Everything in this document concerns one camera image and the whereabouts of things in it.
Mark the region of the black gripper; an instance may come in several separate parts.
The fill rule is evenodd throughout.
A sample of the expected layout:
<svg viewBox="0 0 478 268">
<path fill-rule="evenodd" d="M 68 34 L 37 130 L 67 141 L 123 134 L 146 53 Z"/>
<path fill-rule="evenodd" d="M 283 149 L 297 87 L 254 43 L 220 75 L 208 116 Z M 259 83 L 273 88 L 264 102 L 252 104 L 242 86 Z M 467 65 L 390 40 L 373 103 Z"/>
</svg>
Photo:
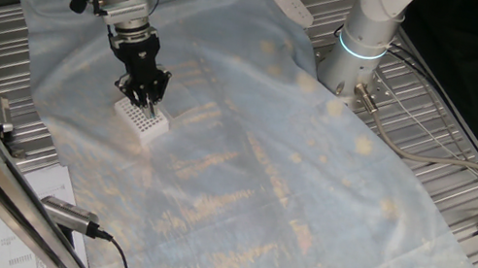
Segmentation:
<svg viewBox="0 0 478 268">
<path fill-rule="evenodd" d="M 162 101 L 172 75 L 157 68 L 155 58 L 160 50 L 157 35 L 150 27 L 118 28 L 109 34 L 111 50 L 126 69 L 115 86 L 132 105 L 143 110 L 148 108 L 151 118 L 155 117 L 157 104 Z M 148 95 L 143 87 L 149 88 Z"/>
</svg>

